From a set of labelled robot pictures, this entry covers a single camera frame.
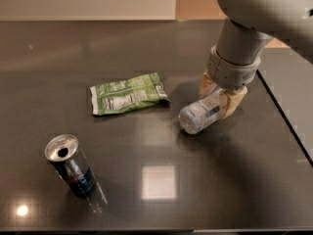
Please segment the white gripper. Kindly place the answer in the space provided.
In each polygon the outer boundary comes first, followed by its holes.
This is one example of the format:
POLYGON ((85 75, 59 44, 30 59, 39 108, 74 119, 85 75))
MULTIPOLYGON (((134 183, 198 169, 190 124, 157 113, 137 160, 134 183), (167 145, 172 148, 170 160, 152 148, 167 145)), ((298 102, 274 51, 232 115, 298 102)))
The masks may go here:
POLYGON ((247 93, 245 85, 251 83, 255 77, 256 71, 261 63, 259 57, 249 65, 232 64, 222 57, 213 46, 210 49, 207 70, 201 77, 199 96, 204 98, 210 95, 218 85, 224 89, 234 89, 232 91, 222 90, 220 92, 221 117, 227 118, 234 113, 238 105, 247 93))

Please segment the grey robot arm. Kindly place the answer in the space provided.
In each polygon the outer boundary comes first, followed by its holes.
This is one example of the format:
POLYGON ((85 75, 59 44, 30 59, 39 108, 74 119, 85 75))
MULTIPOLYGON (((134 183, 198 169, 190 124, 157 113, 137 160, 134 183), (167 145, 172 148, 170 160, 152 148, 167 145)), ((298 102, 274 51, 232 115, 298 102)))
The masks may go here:
POLYGON ((217 0, 226 15, 217 44, 210 50, 200 95, 222 89, 222 118, 230 116, 254 79, 260 54, 276 38, 313 63, 313 0, 217 0))

